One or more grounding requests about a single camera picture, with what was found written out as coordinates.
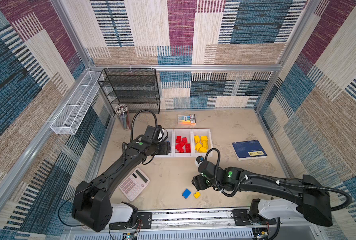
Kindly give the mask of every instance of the black mounting plate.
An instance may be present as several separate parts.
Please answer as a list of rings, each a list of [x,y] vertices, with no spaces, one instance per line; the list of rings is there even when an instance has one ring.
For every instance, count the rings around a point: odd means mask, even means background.
[[[234,209],[231,217],[234,219],[235,225],[236,226],[248,226],[248,225],[254,225],[249,221],[248,214],[247,214],[248,209]],[[277,221],[275,218],[270,219],[268,221],[270,225],[272,224],[277,224]]]
[[[151,228],[152,212],[138,212],[137,219],[142,220],[141,229]],[[129,230],[124,227],[125,224],[126,223],[124,222],[110,223],[109,228],[110,230],[123,230],[123,229]],[[136,230],[138,225],[139,225],[139,221],[135,224],[135,226],[132,229]]]

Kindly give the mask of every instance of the black mesh shelf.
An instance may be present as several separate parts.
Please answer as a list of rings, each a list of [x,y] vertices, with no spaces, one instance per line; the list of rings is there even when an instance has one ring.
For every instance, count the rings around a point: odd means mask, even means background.
[[[117,104],[127,105],[129,112],[142,109],[159,113],[161,98],[156,71],[151,68],[106,68],[98,83],[114,108]]]

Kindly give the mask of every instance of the white mesh basket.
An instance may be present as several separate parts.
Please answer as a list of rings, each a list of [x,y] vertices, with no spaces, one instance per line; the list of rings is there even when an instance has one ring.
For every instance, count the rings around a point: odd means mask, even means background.
[[[88,72],[51,124],[56,134],[74,135],[98,92],[100,72]]]

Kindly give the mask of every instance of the pink calculator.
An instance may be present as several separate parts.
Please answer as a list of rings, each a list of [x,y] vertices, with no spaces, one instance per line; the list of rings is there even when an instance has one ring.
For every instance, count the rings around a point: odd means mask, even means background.
[[[121,182],[119,188],[128,198],[133,201],[149,184],[150,179],[139,168],[134,171]]]

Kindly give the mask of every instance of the notebook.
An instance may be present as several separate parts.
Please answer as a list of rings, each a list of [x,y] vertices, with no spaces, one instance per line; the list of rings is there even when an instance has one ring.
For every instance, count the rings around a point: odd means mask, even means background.
[[[258,140],[233,142],[232,145],[239,161],[267,157]]]

